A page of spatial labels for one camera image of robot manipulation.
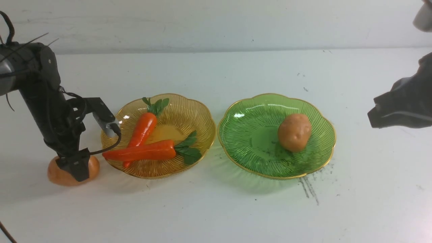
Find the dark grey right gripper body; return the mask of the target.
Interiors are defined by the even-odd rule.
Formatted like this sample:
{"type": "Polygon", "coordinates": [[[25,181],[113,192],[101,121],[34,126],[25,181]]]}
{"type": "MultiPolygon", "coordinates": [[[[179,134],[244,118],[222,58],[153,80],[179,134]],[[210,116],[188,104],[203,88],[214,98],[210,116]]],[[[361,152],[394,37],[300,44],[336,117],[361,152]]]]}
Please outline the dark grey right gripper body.
{"type": "Polygon", "coordinates": [[[432,54],[418,64],[414,75],[399,79],[389,92],[374,98],[375,106],[368,112],[372,128],[432,126],[432,54]]]}

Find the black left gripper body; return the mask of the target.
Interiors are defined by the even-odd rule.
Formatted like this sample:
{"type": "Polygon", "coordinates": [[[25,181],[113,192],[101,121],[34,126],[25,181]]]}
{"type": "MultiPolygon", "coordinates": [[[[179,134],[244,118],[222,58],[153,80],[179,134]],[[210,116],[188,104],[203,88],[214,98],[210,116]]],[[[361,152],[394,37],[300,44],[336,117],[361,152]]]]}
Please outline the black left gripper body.
{"type": "Polygon", "coordinates": [[[85,131],[83,120],[88,111],[85,99],[73,96],[65,100],[63,96],[53,96],[54,106],[51,106],[50,98],[40,97],[42,124],[47,129],[43,133],[45,144],[61,158],[86,156],[88,152],[80,150],[80,136],[85,131]]]}

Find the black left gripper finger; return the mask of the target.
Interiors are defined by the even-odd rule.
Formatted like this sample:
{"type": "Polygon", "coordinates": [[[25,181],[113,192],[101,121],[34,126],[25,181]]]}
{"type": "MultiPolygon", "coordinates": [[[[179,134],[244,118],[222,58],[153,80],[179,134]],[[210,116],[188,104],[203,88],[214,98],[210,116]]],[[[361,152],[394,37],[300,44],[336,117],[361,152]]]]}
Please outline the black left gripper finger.
{"type": "Polygon", "coordinates": [[[79,183],[90,178],[88,162],[90,152],[88,148],[82,149],[69,157],[56,159],[59,169],[69,173],[79,183]]]}

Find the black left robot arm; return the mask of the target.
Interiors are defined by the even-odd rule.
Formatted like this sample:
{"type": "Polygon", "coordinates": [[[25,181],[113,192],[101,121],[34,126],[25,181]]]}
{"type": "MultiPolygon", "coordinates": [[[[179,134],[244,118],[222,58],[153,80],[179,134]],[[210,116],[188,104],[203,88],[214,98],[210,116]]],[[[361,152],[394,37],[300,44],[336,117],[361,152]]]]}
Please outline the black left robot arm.
{"type": "Polygon", "coordinates": [[[90,177],[88,149],[80,150],[83,98],[66,100],[54,52],[42,43],[1,45],[1,95],[18,90],[42,134],[54,150],[57,166],[78,182],[90,177]]]}

